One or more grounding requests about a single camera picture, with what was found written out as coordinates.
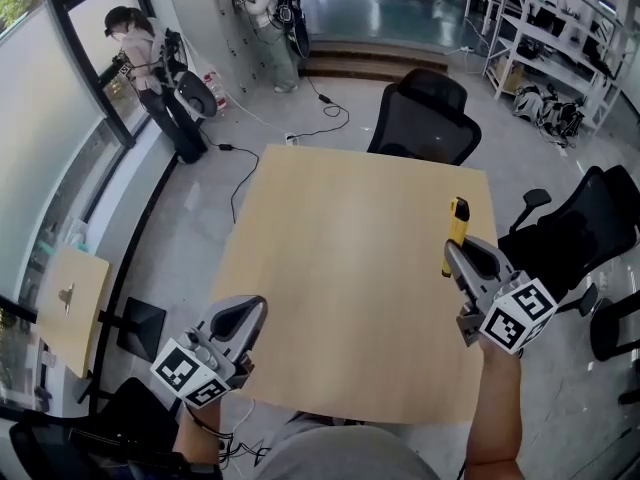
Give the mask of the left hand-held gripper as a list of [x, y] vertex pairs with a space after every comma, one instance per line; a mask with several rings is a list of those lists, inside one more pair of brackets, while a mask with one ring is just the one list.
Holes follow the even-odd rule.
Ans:
[[167, 342], [151, 373], [187, 406], [200, 409], [242, 388], [253, 369], [249, 352], [268, 314], [260, 295], [214, 302], [202, 315], [202, 332]]

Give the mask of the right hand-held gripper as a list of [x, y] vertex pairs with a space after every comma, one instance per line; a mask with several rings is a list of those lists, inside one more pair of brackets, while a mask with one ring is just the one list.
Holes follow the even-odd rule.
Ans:
[[444, 261], [466, 295], [456, 321], [467, 345], [484, 336], [513, 355], [534, 340], [558, 310], [558, 303], [537, 278], [511, 264], [498, 248], [477, 237], [462, 244], [448, 239]]

